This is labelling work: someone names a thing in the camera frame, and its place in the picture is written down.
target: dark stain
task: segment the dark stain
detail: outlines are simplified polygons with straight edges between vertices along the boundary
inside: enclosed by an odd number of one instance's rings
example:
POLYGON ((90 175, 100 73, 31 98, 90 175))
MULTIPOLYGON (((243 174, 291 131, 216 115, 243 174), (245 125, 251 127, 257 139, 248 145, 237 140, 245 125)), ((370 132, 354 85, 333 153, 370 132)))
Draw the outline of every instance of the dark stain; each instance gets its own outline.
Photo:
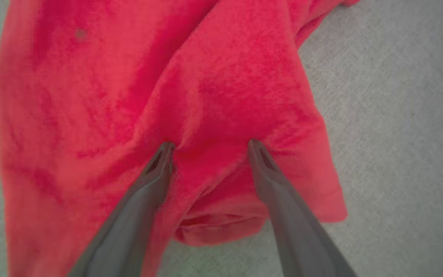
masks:
POLYGON ((87 38, 87 32, 83 29, 76 29, 74 35, 78 40, 85 40, 87 38))

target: red fabric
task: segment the red fabric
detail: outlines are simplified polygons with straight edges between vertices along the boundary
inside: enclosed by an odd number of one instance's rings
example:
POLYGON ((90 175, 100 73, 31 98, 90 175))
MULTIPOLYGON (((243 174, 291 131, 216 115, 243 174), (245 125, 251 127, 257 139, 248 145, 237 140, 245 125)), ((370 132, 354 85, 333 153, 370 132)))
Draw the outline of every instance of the red fabric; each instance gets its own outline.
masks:
POLYGON ((339 0, 11 0, 0 170, 12 277, 64 276, 165 141, 177 171, 143 276, 171 238, 257 233, 262 140, 322 221, 346 217, 297 48, 339 0))

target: red towel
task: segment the red towel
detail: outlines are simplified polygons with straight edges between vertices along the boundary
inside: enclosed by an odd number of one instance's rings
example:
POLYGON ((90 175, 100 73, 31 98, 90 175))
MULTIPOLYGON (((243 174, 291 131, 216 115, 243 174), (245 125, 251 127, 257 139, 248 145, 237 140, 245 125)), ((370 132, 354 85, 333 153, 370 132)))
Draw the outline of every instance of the red towel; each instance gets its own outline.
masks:
POLYGON ((321 221, 343 220, 297 54, 340 2, 11 0, 0 49, 10 276, 64 276, 165 141, 177 171, 142 276, 171 238, 213 245, 260 230, 249 139, 321 221))

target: gray floor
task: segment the gray floor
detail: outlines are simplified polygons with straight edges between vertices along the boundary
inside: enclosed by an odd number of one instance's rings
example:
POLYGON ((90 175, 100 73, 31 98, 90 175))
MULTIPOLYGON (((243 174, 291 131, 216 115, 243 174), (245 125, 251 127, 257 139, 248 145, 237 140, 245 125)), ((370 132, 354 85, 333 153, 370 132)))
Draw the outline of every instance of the gray floor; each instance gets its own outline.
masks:
MULTIPOLYGON (((443 277, 443 1, 338 8, 300 55, 350 211, 327 230, 361 277, 443 277)), ((0 192, 0 277, 2 216, 0 192)), ((271 225, 220 247, 172 242, 159 276, 281 276, 271 225)))

